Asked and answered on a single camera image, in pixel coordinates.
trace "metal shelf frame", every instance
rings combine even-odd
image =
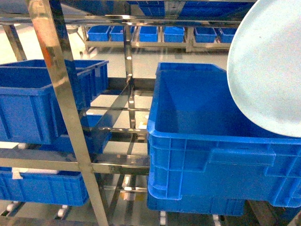
[[[135,108],[135,95],[152,96],[154,89],[154,79],[136,79],[133,74],[132,48],[140,47],[167,47],[167,48],[186,48],[187,52],[198,49],[229,49],[229,44],[226,43],[196,43],[193,36],[194,26],[206,27],[238,27],[242,18],[227,17],[227,18],[178,18],[177,10],[170,12],[170,15],[164,18],[152,18],[146,16],[131,16],[120,14],[114,16],[90,16],[90,15],[63,15],[61,3],[58,0],[25,0],[29,14],[0,14],[0,24],[3,25],[9,42],[15,53],[18,61],[26,60],[26,55],[22,48],[18,34],[13,24],[33,24],[37,34],[38,41],[46,61],[47,69],[53,83],[55,94],[59,102],[59,106],[71,139],[71,143],[75,154],[66,154],[60,152],[43,152],[39,150],[21,150],[21,149],[0,149],[0,166],[2,167],[21,167],[21,168],[36,168],[48,170],[66,170],[79,171],[82,173],[86,184],[89,197],[93,206],[98,225],[108,226],[111,224],[114,207],[117,203],[117,198],[120,190],[123,189],[122,181],[124,175],[130,175],[128,187],[135,188],[136,175],[148,175],[150,160],[148,156],[131,155],[133,144],[135,142],[146,143],[145,129],[137,129],[135,121],[136,111],[148,112],[149,109]],[[256,0],[197,0],[197,1],[226,1],[226,2],[256,2]],[[175,4],[182,4],[181,0],[165,0],[165,4],[175,7]],[[84,132],[80,123],[80,116],[85,113],[80,106],[80,101],[75,101],[72,93],[70,78],[76,74],[74,64],[66,67],[65,61],[73,62],[73,56],[70,47],[70,41],[66,30],[66,24],[76,24],[82,26],[83,39],[86,47],[123,47],[125,53],[125,69],[126,77],[109,78],[109,88],[105,94],[116,93],[116,90],[122,90],[111,107],[91,107],[91,109],[105,109],[107,112],[98,122],[96,128],[99,138],[103,139],[109,132],[113,133],[112,140],[119,142],[130,142],[129,149],[126,155],[100,154],[97,155],[95,161],[91,162],[87,150],[87,145],[84,139]],[[90,42],[87,38],[85,26],[93,25],[123,25],[124,42]],[[165,43],[163,38],[158,43],[143,43],[137,39],[138,29],[134,36],[131,36],[130,26],[145,26],[145,25],[177,25],[186,26],[187,34],[185,42]],[[47,33],[43,34],[43,29],[47,29]],[[129,111],[130,128],[113,128],[105,124],[106,118],[112,118],[114,124],[122,111]],[[115,190],[114,198],[109,205],[105,195],[105,187],[96,180],[95,173],[102,174],[120,174]],[[137,192],[145,192],[145,188],[135,188]],[[249,208],[259,209],[255,202],[251,202]],[[299,217],[289,224],[296,226]],[[244,218],[224,217],[224,221],[220,221],[214,217],[214,221],[219,225],[250,225],[250,221]],[[0,217],[0,224],[14,225],[13,218]],[[56,225],[56,220],[35,220],[17,218],[17,222],[24,225]],[[59,225],[81,225],[74,222],[61,222]],[[96,225],[94,223],[85,223],[85,225]]]
[[[182,48],[186,52],[197,52],[204,50],[229,50],[231,43],[197,43],[193,34],[194,27],[187,27],[184,35],[184,42],[164,42],[164,32],[163,27],[158,28],[158,42],[141,42],[139,41],[139,32],[141,27],[136,27],[132,39],[132,48],[149,48],[149,47],[159,47],[159,48]],[[90,52],[90,47],[124,47],[121,41],[90,41],[87,38],[86,28],[82,26],[83,36],[85,38],[85,46],[87,53]]]

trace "floor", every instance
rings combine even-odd
[[[19,38],[25,50],[27,59],[42,59],[42,52],[40,50],[38,40],[32,27],[20,25],[17,26]],[[81,51],[85,50],[84,44],[76,33],[70,34],[69,39],[71,42],[71,48],[75,59],[101,59],[109,60],[108,73],[109,77],[121,77],[125,78],[125,66],[123,49],[120,48],[102,48],[95,49],[90,55],[80,55]],[[7,37],[2,28],[0,28],[0,64],[16,61],[15,55],[10,47]],[[227,54],[210,54],[203,53],[185,53],[184,50],[173,50],[166,48],[139,48],[134,49],[133,63],[134,73],[136,78],[155,78],[155,71],[158,62],[179,62],[179,63],[212,63],[226,69]],[[110,106],[116,96],[100,96],[96,99],[92,105],[95,106]],[[137,97],[135,98],[135,105],[138,108],[150,108],[151,97]],[[140,122],[146,122],[145,115],[147,113],[137,112],[136,119],[137,125]],[[129,128],[128,112],[123,112],[118,121],[116,122],[116,128]],[[0,147],[12,148],[16,143],[0,142]],[[129,143],[109,142],[105,148],[105,153],[119,153],[125,154]],[[147,154],[146,144],[135,144],[132,154]],[[142,184],[145,186],[145,179],[141,178]],[[108,200],[112,197],[112,191],[107,192]],[[133,224],[133,225],[155,225],[154,222],[158,221],[158,212],[148,210],[146,207],[146,195],[142,195],[138,202],[135,202],[130,222],[124,217],[124,212],[127,207],[127,201],[120,196],[118,200],[117,209],[114,214],[113,222],[115,224]],[[0,212],[2,212],[9,201],[0,201]],[[59,206],[45,205],[38,203],[26,203],[16,216],[18,217],[31,217],[31,218],[47,218],[52,219],[56,212],[59,210]],[[67,220],[78,221],[91,221],[95,222],[91,204],[88,202],[82,207],[73,207],[68,215]]]

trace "blue plastic crate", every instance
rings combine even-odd
[[[183,195],[181,200],[157,199],[148,193],[147,207],[150,210],[180,213],[218,214],[241,216],[245,200]]]
[[[110,32],[111,41],[123,41],[123,26],[114,26]]]
[[[301,206],[301,139],[248,120],[232,99],[224,70],[160,63],[147,129],[152,196]]]
[[[84,95],[87,97],[86,107],[90,107],[90,102],[98,97],[109,86],[108,80],[108,60],[74,60],[76,71],[82,72],[89,70],[92,74],[88,86],[91,85],[90,90],[83,87],[86,92]],[[46,68],[44,60],[24,60],[0,65],[2,67],[26,67],[26,68]]]
[[[99,80],[107,81],[104,74],[95,76],[97,70],[78,73],[86,107],[99,91]],[[0,67],[1,141],[51,144],[65,131],[46,68]]]
[[[252,7],[253,3],[247,2],[197,2],[187,1],[180,16],[226,16],[244,11]]]
[[[183,27],[165,27],[164,42],[183,42],[184,31]]]
[[[138,1],[137,4],[146,16],[165,16],[164,1]]]
[[[215,30],[211,27],[195,27],[194,35],[196,42],[214,42],[217,36]]]
[[[218,29],[221,42],[231,43],[237,31],[236,28],[220,28]]]
[[[108,41],[111,26],[94,26],[88,31],[90,41]]]
[[[81,120],[81,124],[82,124],[82,126],[85,126],[85,127],[94,127],[98,123],[98,121],[100,120],[101,117],[102,117],[101,115],[88,115],[86,117],[86,119]],[[99,150],[96,150],[94,148],[93,139],[89,136],[85,136],[89,153],[97,153],[97,154],[103,153],[103,150],[106,147],[108,141],[111,139],[111,137],[112,137],[112,134],[110,133],[107,136],[105,142],[103,143],[103,146]],[[59,151],[59,152],[68,152],[68,153],[74,152],[74,150],[72,148],[71,140],[67,134],[61,135],[51,145],[42,145],[40,147],[40,150]]]
[[[152,26],[141,27],[139,32],[140,41],[157,42],[158,41],[158,28]]]
[[[101,115],[89,115],[89,126],[94,126]],[[101,150],[95,151],[89,137],[86,138],[90,153],[102,153],[111,134]],[[67,135],[59,137],[53,145],[42,145],[41,151],[74,153]],[[0,199],[20,202],[40,202],[70,206],[84,205],[89,196],[80,172],[60,171],[58,174],[21,173],[23,179],[13,180],[11,168],[0,167]]]

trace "empty crate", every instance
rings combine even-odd
[[[183,27],[165,27],[164,42],[183,42],[184,31]]]
[[[244,213],[244,205],[245,200],[218,197],[183,195],[181,200],[165,200],[147,195],[147,207],[150,210],[167,212],[241,216]]]
[[[159,64],[148,132],[148,190],[158,199],[200,195],[301,206],[301,139],[248,120],[226,72],[214,65]]]
[[[237,29],[236,28],[220,28],[218,31],[219,31],[219,36],[221,38],[221,42],[231,43]]]
[[[89,126],[94,126],[101,115],[88,116]],[[103,143],[106,146],[109,135]],[[90,153],[102,153],[87,146]],[[67,135],[58,138],[53,145],[42,145],[42,151],[74,153]],[[82,206],[88,200],[88,192],[80,172],[60,171],[58,174],[21,173],[23,179],[13,180],[11,168],[0,167],[0,200],[40,202],[47,204]]]
[[[94,26],[88,31],[90,41],[108,41],[111,26]]]
[[[213,28],[209,27],[195,27],[194,35],[196,42],[214,42],[216,38],[216,32]]]
[[[158,28],[150,27],[150,26],[141,27],[139,37],[140,37],[140,41],[157,42]]]
[[[135,27],[131,27],[131,33],[134,32]],[[110,32],[111,41],[123,41],[123,26],[114,26]]]
[[[79,64],[78,78],[86,107],[108,86],[107,62],[99,66],[96,62],[85,69],[84,62]],[[1,141],[51,144],[66,131],[47,69],[25,67],[31,63],[44,62],[20,62],[24,67],[0,66]]]

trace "stainless steel rack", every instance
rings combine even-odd
[[[226,1],[226,2],[256,2],[256,0],[199,0],[199,1]],[[21,42],[18,38],[13,24],[33,24],[35,32],[38,36],[40,47],[42,49],[44,59],[48,65],[48,72],[51,81],[55,88],[60,109],[71,138],[71,143],[75,155],[66,155],[65,153],[41,152],[38,150],[28,149],[26,151],[20,149],[0,149],[0,166],[2,167],[22,167],[36,168],[49,170],[67,170],[80,171],[84,178],[90,201],[93,206],[98,225],[108,226],[111,224],[114,207],[116,206],[118,194],[120,190],[125,190],[122,186],[124,175],[129,175],[129,183],[127,187],[132,188],[131,192],[146,192],[145,188],[135,186],[137,175],[148,175],[149,172],[149,157],[131,155],[133,144],[135,142],[146,143],[147,131],[136,128],[135,112],[149,111],[149,109],[135,108],[135,94],[151,96],[154,89],[154,79],[137,79],[133,74],[132,63],[132,47],[172,47],[186,48],[186,51],[193,51],[194,48],[221,48],[228,49],[229,45],[223,43],[200,44],[195,43],[193,37],[194,26],[208,27],[238,27],[243,15],[230,15],[224,18],[179,18],[179,9],[183,4],[180,0],[166,0],[166,15],[165,17],[152,18],[133,12],[133,9],[125,1],[114,2],[116,11],[114,15],[63,15],[61,3],[57,0],[26,0],[28,14],[11,14],[6,12],[0,13],[0,24],[3,25],[7,37],[10,41],[12,49],[18,61],[25,60],[26,56],[23,51]],[[119,142],[130,142],[127,155],[101,154],[96,160],[91,162],[88,154],[87,145],[84,139],[84,133],[80,124],[79,115],[83,112],[79,111],[74,100],[71,90],[69,75],[75,73],[75,68],[68,67],[64,60],[73,61],[70,42],[67,33],[66,24],[76,24],[81,26],[93,26],[100,24],[107,25],[123,25],[124,42],[123,43],[91,43],[87,39],[85,29],[83,32],[84,41],[87,46],[118,46],[123,47],[125,52],[125,79],[110,78],[109,88],[106,94],[112,94],[115,90],[122,90],[111,107],[92,107],[91,109],[104,109],[107,112],[98,123],[99,133],[105,135],[108,132],[113,133],[112,140]],[[178,25],[186,26],[187,34],[185,43],[180,46],[174,46],[173,43],[142,43],[138,42],[134,37],[131,37],[130,26],[145,26],[145,25]],[[47,34],[43,34],[43,30],[47,29]],[[116,122],[122,111],[129,111],[130,128],[113,128],[105,124],[106,118],[112,118],[112,124]],[[97,181],[95,173],[102,174],[117,174],[118,182],[113,187],[114,195],[111,204],[109,205],[104,191],[106,186],[103,181]],[[18,203],[14,210],[22,207],[22,203]],[[199,224],[202,225],[227,225],[227,226],[243,226],[243,225],[273,225],[277,222],[277,215],[273,208],[263,202],[249,202],[246,206],[246,214],[243,217],[218,217],[209,215],[198,215]],[[97,225],[94,223],[80,223],[71,221],[41,220],[27,218],[12,218],[6,216],[14,216],[14,213],[6,213],[0,217],[1,225]],[[180,218],[179,214],[167,213],[166,225],[184,225],[187,222],[185,218]],[[298,216],[289,224],[289,226],[300,225]]]
[[[158,28],[158,42],[141,42],[139,41],[139,30],[140,27],[136,27],[132,35],[132,48],[149,48],[149,47],[160,47],[160,48],[181,48],[185,49],[186,52],[197,52],[205,50],[229,50],[231,43],[221,43],[218,39],[215,43],[197,43],[193,35],[193,27],[187,27],[184,42],[165,42],[163,27]],[[123,43],[120,41],[90,41],[87,38],[85,27],[82,28],[83,36],[85,38],[86,51],[89,53],[90,47],[123,47]]]

